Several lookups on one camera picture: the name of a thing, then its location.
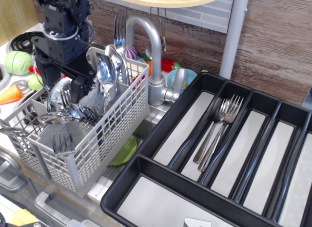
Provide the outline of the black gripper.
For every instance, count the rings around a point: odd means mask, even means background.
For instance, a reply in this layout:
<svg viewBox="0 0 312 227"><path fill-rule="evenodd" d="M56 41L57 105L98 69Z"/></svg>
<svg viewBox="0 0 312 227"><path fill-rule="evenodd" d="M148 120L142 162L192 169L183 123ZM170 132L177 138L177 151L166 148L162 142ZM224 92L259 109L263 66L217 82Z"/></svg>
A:
<svg viewBox="0 0 312 227"><path fill-rule="evenodd" d="M44 30L44 38L33 37L34 65L43 86L52 90L64 74L71 78L71 102L78 103L92 90L95 71L86 59L90 45L89 29L73 29L69 36Z"/></svg>

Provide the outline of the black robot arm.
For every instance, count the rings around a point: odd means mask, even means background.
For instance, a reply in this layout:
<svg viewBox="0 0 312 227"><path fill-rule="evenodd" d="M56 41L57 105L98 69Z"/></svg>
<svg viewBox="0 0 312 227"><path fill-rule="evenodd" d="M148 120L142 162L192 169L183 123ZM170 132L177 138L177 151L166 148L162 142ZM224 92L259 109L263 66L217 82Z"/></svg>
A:
<svg viewBox="0 0 312 227"><path fill-rule="evenodd" d="M92 43L88 0L37 0L43 12L43 37L32 38L35 65L48 88L69 77L71 101L78 103L94 84L95 70L86 59Z"/></svg>

